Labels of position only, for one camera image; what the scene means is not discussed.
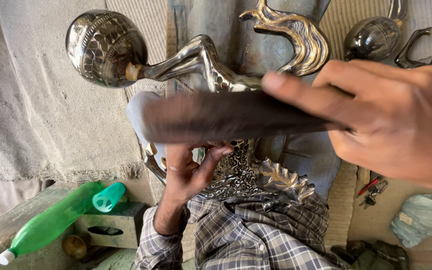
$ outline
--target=gold accent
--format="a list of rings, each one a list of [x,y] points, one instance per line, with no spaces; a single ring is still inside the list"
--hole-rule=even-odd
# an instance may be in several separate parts
[[[161,158],[161,167],[163,167],[163,169],[167,169],[166,158],[164,156]]]
[[[141,70],[141,65],[133,65],[131,63],[126,67],[126,79],[135,81],[138,79],[139,70]]]
[[[156,147],[154,146],[154,144],[148,144],[144,150],[146,151],[146,155],[147,156],[154,156],[155,154],[157,154],[157,150]]]
[[[393,21],[396,23],[396,25],[398,25],[398,28],[401,28],[401,26],[403,25],[403,21],[401,21],[400,19],[394,19]]]
[[[270,171],[261,171],[264,176],[269,176],[269,181],[264,187],[271,184],[275,184],[277,187],[283,188],[282,191],[287,191],[293,188],[300,189],[303,187],[298,183],[299,175],[296,172],[290,172],[287,168],[281,168],[281,165],[276,162],[272,162],[269,158],[262,162],[264,169],[269,169]]]
[[[328,61],[328,41],[318,26],[306,17],[270,9],[266,0],[259,0],[257,9],[240,15],[240,21],[250,19],[255,22],[256,32],[276,32],[293,44],[293,58],[278,72],[291,72],[297,76],[309,75],[320,70]]]

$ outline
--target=leaf-shaped metal ornament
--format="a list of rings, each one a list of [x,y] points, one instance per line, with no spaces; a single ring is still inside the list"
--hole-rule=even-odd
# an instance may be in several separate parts
[[[281,194],[263,202],[265,211],[302,205],[304,199],[315,192],[315,185],[308,184],[306,175],[299,176],[269,158],[261,162],[255,171],[258,172],[257,186],[265,191]]]

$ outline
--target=checkered shirt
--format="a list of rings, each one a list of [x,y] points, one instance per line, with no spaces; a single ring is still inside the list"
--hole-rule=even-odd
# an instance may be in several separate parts
[[[326,207],[313,194],[300,207],[265,212],[261,201],[268,195],[215,201],[195,197],[181,217],[197,223],[196,269],[344,269],[324,247],[328,226]],[[144,214],[138,269],[181,269],[182,233],[162,236],[153,225],[157,206]]]

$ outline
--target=hairy forearm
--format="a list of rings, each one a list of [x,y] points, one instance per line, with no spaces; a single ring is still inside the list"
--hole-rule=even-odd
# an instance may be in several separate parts
[[[163,196],[154,216],[154,229],[160,235],[175,235],[179,233],[181,213],[185,203],[177,202]]]

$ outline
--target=engraved metal ball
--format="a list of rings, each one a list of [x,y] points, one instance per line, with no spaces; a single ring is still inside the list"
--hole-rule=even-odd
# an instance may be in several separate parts
[[[134,23],[120,13],[101,9],[82,13],[71,23],[66,52],[81,76],[108,88],[133,84],[126,79],[126,67],[148,61],[146,44]]]
[[[346,35],[344,58],[380,61],[387,58],[399,41],[398,24],[388,17],[364,19]]]

